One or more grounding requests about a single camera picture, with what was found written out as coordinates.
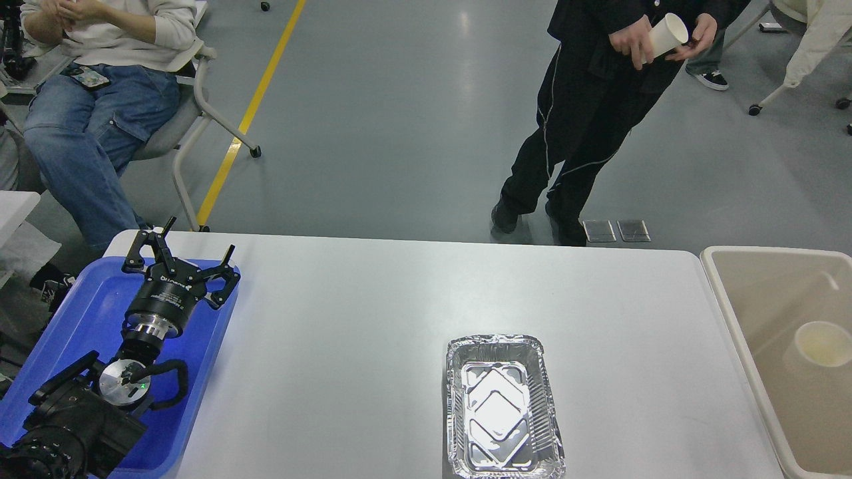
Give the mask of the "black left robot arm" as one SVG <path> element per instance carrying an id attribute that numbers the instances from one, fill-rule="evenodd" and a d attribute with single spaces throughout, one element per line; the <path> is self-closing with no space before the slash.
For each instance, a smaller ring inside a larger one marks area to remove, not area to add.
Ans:
<path id="1" fill-rule="evenodd" d="M 186 445 L 240 271 L 139 231 L 90 264 L 2 400 L 3 478 L 157 478 Z"/>

